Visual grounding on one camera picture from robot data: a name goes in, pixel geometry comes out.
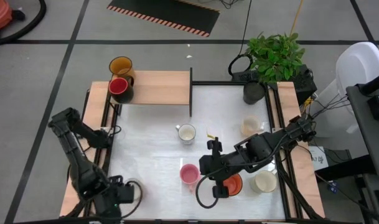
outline wooden frame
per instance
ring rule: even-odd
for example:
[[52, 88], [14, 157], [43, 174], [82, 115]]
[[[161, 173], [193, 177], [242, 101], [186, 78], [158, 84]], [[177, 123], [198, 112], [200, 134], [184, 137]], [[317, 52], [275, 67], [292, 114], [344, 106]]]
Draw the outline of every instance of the wooden frame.
[[135, 75], [134, 98], [129, 104], [189, 105], [190, 71], [135, 71]]
[[[294, 85], [290, 82], [278, 83], [278, 91], [280, 95], [281, 108], [283, 112], [284, 123], [288, 124], [289, 120], [300, 114], [299, 107], [297, 104], [296, 92], [294, 91]], [[99, 128], [102, 120], [105, 100], [107, 96], [107, 88], [105, 88], [104, 82], [93, 82], [90, 90], [90, 94], [88, 97], [86, 112], [83, 118], [83, 122], [85, 122], [91, 128]], [[278, 123], [278, 111], [276, 108], [276, 104], [274, 102], [273, 91], [269, 92], [272, 114], [274, 117], [275, 126], [279, 126]], [[109, 110], [108, 114], [108, 122], [107, 124], [111, 124], [113, 110]], [[83, 147], [86, 147], [85, 142], [81, 142]], [[301, 143], [305, 148], [308, 147], [307, 144]], [[87, 156], [89, 159], [93, 160], [95, 156], [95, 150], [89, 150], [87, 152]], [[322, 207], [321, 197], [319, 195], [319, 189], [317, 186], [316, 178], [314, 175], [314, 168], [309, 157], [309, 153], [306, 152], [301, 147], [297, 147], [292, 150], [291, 153], [292, 163], [294, 173], [296, 175], [297, 187], [310, 204], [313, 209], [322, 217], [324, 217], [324, 211]], [[105, 153], [101, 155], [101, 164], [105, 158]], [[287, 188], [287, 195], [289, 201], [289, 210], [292, 218], [296, 217], [296, 210], [294, 207], [294, 200], [292, 193]], [[78, 197], [76, 192], [74, 191], [71, 181], [69, 179], [67, 188], [65, 191], [65, 197], [63, 199], [63, 204], [61, 208], [60, 215], [66, 215], [70, 212], [73, 207], [78, 203]]]

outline white table surface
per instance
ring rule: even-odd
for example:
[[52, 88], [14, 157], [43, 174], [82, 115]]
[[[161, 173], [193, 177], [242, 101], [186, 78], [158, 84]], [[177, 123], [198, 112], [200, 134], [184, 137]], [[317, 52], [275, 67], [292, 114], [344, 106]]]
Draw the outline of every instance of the white table surface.
[[[207, 149], [206, 133], [218, 136], [223, 153], [233, 152], [233, 145], [243, 140], [240, 124], [246, 116], [255, 115], [269, 131], [265, 99], [247, 105], [242, 86], [194, 86], [192, 117], [188, 106], [123, 105], [117, 125], [122, 132], [115, 136], [109, 175], [124, 179], [137, 178], [145, 186], [144, 198], [128, 219], [163, 220], [284, 220], [279, 185], [269, 194], [257, 194], [250, 188], [250, 179], [257, 174], [240, 172], [242, 191], [221, 198], [211, 209], [202, 208], [194, 192], [179, 177], [184, 164], [199, 168], [199, 159], [212, 152]], [[183, 145], [175, 126], [189, 123], [196, 128], [195, 142]], [[261, 170], [273, 170], [269, 164]], [[210, 205], [214, 198], [214, 182], [205, 180], [200, 186], [200, 199]], [[135, 203], [120, 205], [122, 213], [132, 210]]]

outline orange mug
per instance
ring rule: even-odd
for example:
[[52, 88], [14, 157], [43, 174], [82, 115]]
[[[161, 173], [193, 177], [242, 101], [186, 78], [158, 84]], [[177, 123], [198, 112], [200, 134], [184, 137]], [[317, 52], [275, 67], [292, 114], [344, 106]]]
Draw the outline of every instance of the orange mug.
[[135, 79], [135, 71], [133, 68], [133, 62], [130, 58], [121, 56], [113, 59], [109, 64], [109, 70], [112, 74], [118, 77], [131, 76]]

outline black cup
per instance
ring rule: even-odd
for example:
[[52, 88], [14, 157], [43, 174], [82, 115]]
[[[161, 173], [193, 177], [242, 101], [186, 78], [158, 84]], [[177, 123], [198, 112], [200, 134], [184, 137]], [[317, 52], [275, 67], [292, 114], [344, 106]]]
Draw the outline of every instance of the black cup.
[[134, 97], [134, 78], [127, 76], [109, 82], [109, 93], [118, 103], [129, 103]]
[[243, 100], [247, 104], [253, 105], [265, 96], [265, 91], [264, 85], [256, 81], [250, 81], [243, 87]]

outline cup handle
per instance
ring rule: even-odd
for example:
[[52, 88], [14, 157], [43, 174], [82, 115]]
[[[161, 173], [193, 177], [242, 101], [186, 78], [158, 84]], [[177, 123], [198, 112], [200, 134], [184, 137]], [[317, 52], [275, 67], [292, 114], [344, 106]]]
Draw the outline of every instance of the cup handle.
[[130, 82], [131, 86], [134, 86], [134, 78], [131, 75], [127, 76], [127, 82]]
[[189, 192], [191, 194], [193, 194], [195, 192], [195, 189], [196, 189], [196, 184], [189, 185]]

